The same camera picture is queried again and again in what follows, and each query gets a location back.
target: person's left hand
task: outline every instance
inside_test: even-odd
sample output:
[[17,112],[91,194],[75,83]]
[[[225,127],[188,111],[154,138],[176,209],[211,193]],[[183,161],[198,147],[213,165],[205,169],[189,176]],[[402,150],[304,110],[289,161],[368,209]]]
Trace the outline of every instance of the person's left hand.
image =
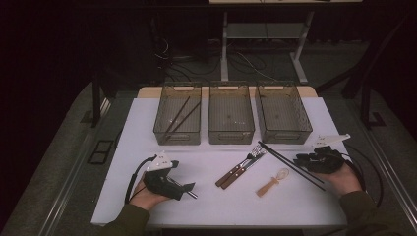
[[134,196],[133,198],[130,199],[129,204],[135,205],[137,207],[150,211],[157,204],[170,200],[169,198],[165,196],[154,194],[153,192],[148,190],[147,187],[145,186],[143,179],[144,179],[144,175],[142,176],[139,184],[136,186],[135,191],[134,191]]

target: sleeve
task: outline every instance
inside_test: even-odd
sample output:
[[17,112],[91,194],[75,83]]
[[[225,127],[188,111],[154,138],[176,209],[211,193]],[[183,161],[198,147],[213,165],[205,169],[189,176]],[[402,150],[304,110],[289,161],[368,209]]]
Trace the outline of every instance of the sleeve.
[[363,191],[342,196],[340,205],[347,218],[347,236],[402,235],[397,231],[394,219],[381,212]]
[[149,212],[138,206],[124,205],[114,221],[107,223],[98,236],[143,236]]

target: brown utensil handle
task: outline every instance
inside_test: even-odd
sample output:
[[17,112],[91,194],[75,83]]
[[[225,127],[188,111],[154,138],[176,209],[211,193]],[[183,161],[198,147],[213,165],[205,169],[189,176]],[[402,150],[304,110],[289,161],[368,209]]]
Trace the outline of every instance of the brown utensil handle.
[[220,187],[222,189],[226,189],[229,187],[237,178],[239,178],[243,173],[245,173],[245,168],[240,168],[236,172],[233,173]]
[[258,197],[262,197],[273,185],[278,183],[276,178],[271,177],[271,180],[257,191]]
[[233,167],[233,169],[229,170],[229,172],[227,172],[225,175],[223,175],[223,177],[221,177],[220,179],[217,180],[217,182],[215,182],[215,186],[220,187],[239,168],[240,168],[240,165],[236,165],[235,167]]

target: gray carpet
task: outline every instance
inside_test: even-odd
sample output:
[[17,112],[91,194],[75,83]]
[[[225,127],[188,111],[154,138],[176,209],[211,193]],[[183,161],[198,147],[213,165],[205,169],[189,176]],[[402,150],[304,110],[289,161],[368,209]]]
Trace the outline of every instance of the gray carpet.
[[[265,49],[261,48],[260,51],[251,51],[251,54],[248,53],[247,59],[259,68],[262,68],[265,63],[265,68],[262,69],[265,75],[280,80],[295,80],[296,75],[287,53],[293,45],[276,43],[268,46],[273,46],[273,50],[268,49],[265,52]],[[367,44],[364,43],[306,45],[301,56],[301,63],[309,85],[319,86],[349,69],[361,58],[366,47]],[[263,77],[259,73],[251,71],[247,64],[244,65],[245,59],[242,59],[241,56],[233,56],[236,61],[234,65],[229,65],[230,80],[253,82],[255,79]],[[192,71],[183,70],[185,74],[174,70],[167,71],[166,80],[187,81],[192,79],[205,83],[210,80],[219,80],[217,59],[218,55],[213,56],[208,63],[178,62],[180,66]],[[375,144],[372,144],[369,136],[375,137],[377,145],[381,147],[389,163],[398,174],[404,189],[412,199],[417,199],[415,188],[416,142],[387,108],[384,100],[375,92],[372,97],[371,109],[379,112],[387,125],[375,127],[372,132],[364,130],[357,118],[359,116],[358,98],[354,100],[342,99],[340,96],[342,87],[343,83],[340,83],[321,93],[339,133],[351,135],[352,138],[346,143],[368,156],[380,169],[379,162],[376,160],[378,156],[373,148]],[[102,109],[103,117],[97,127],[91,128],[90,123],[81,123],[86,112],[91,111],[90,86],[80,93],[33,175],[28,188],[3,230],[2,236],[95,235],[98,232],[100,227],[93,226],[89,222],[110,165],[112,153],[116,149],[118,135],[123,128],[130,104],[135,96],[135,91],[119,92],[119,95],[110,100],[108,106],[104,106]],[[113,142],[108,159],[102,165],[88,164],[88,159],[99,141]],[[360,153],[349,147],[347,150],[353,158],[358,159],[368,183],[368,191],[377,200],[380,196],[377,175]],[[382,176],[385,192],[381,209],[388,211],[398,219],[404,235],[416,235],[397,194],[383,173]],[[152,231],[149,232],[149,235],[175,235],[178,233],[168,231]],[[303,233],[305,236],[316,236],[329,231],[331,229],[304,229]],[[201,235],[200,232],[188,233]],[[229,231],[227,235],[238,235],[235,233]],[[272,231],[264,235],[289,234],[278,234]],[[343,231],[332,235],[343,235]]]

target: beige plastic utensil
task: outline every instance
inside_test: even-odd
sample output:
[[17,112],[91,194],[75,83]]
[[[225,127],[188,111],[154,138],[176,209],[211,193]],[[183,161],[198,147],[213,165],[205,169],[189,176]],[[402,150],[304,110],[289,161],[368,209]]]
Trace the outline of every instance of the beige plastic utensil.
[[258,197],[262,197],[272,186],[279,184],[279,180],[285,179],[288,174],[289,170],[287,168],[280,169],[278,174],[276,174],[276,177],[271,177],[270,181],[257,191]]

